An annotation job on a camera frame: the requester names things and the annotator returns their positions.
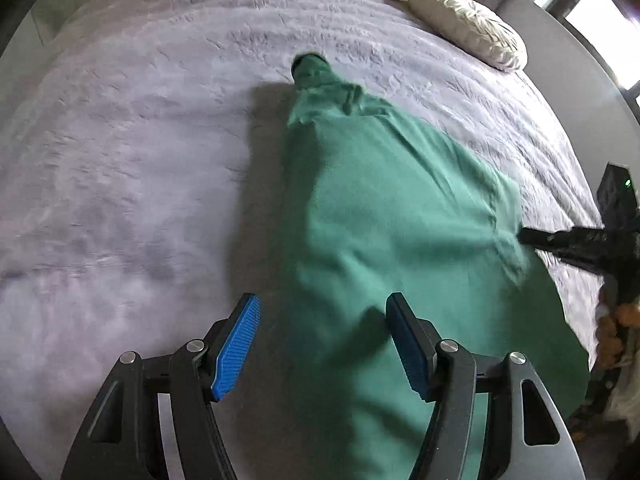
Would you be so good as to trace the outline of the lavender fleece blanket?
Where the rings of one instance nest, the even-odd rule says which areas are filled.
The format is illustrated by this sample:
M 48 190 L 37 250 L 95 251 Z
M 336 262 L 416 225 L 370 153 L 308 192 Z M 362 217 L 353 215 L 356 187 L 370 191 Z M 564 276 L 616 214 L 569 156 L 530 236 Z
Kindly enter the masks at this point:
M 122 352 L 177 351 L 252 292 L 256 340 L 213 411 L 239 478 L 308 479 L 279 330 L 284 133 L 304 54 L 512 180 L 520 227 L 597 221 L 530 79 L 400 3 L 94 0 L 1 103 L 1 416 L 42 478 L 62 474 Z M 589 373 L 598 282 L 538 257 Z

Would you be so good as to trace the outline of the green garment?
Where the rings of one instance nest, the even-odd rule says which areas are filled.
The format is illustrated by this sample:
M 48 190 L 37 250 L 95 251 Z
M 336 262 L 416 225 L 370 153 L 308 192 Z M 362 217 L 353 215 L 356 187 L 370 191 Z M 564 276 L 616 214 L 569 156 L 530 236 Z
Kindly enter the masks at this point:
M 279 330 L 305 477 L 410 474 L 431 408 L 386 327 L 394 292 L 473 352 L 523 352 L 560 412 L 577 408 L 588 354 L 546 266 L 518 242 L 518 186 L 318 55 L 296 58 L 292 75 Z

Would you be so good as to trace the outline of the cream ruffled pillow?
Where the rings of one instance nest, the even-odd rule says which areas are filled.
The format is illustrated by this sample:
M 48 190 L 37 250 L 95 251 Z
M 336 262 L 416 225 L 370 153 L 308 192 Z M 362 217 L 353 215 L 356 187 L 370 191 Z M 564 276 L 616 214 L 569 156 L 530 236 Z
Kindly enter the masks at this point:
M 475 0 L 408 0 L 428 27 L 489 66 L 506 73 L 524 70 L 528 54 L 518 32 Z

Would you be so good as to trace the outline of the bright window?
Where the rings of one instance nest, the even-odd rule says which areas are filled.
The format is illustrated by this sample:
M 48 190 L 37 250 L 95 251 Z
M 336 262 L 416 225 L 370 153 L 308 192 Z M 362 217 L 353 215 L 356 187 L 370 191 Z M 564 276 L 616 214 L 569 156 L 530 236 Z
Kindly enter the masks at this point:
M 627 104 L 639 110 L 639 23 L 614 0 L 535 0 L 587 49 Z

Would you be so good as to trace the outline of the grey padded headboard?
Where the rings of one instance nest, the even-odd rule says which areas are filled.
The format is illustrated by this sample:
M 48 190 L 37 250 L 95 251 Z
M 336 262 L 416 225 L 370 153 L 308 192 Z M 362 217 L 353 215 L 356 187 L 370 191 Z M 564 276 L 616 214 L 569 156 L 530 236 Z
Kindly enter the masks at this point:
M 535 0 L 476 0 L 495 10 L 526 43 L 526 74 L 548 101 L 577 154 L 590 188 L 608 162 L 639 180 L 639 124 L 612 79 Z

